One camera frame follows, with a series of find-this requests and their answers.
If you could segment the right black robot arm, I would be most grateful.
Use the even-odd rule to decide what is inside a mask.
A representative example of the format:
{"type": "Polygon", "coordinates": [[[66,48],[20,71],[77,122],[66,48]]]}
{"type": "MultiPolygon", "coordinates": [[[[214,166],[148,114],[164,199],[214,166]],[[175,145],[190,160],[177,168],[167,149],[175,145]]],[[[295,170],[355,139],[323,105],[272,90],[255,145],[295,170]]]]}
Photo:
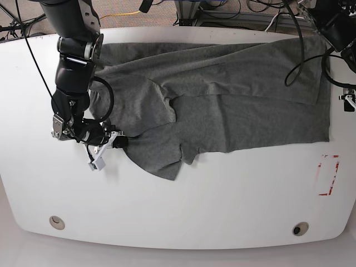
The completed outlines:
{"type": "Polygon", "coordinates": [[[91,1],[40,1],[40,6],[59,35],[56,90],[51,97],[53,137],[103,146],[109,142],[110,131],[116,128],[107,122],[114,106],[113,89],[95,76],[103,43],[99,16],[91,1]],[[93,82],[107,88],[110,100],[106,113],[96,119],[84,117],[93,82]]]}

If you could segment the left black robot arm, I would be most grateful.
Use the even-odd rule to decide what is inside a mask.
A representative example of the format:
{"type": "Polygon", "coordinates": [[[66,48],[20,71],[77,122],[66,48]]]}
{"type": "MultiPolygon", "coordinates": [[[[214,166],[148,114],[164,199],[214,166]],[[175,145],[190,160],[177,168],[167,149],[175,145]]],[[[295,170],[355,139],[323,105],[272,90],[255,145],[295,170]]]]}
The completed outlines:
{"type": "Polygon", "coordinates": [[[355,111],[355,85],[332,79],[327,70],[327,60],[333,52],[355,72],[355,1],[300,1],[298,9],[312,28],[321,35],[330,48],[322,56],[322,73],[333,85],[341,87],[345,112],[355,111]]]}

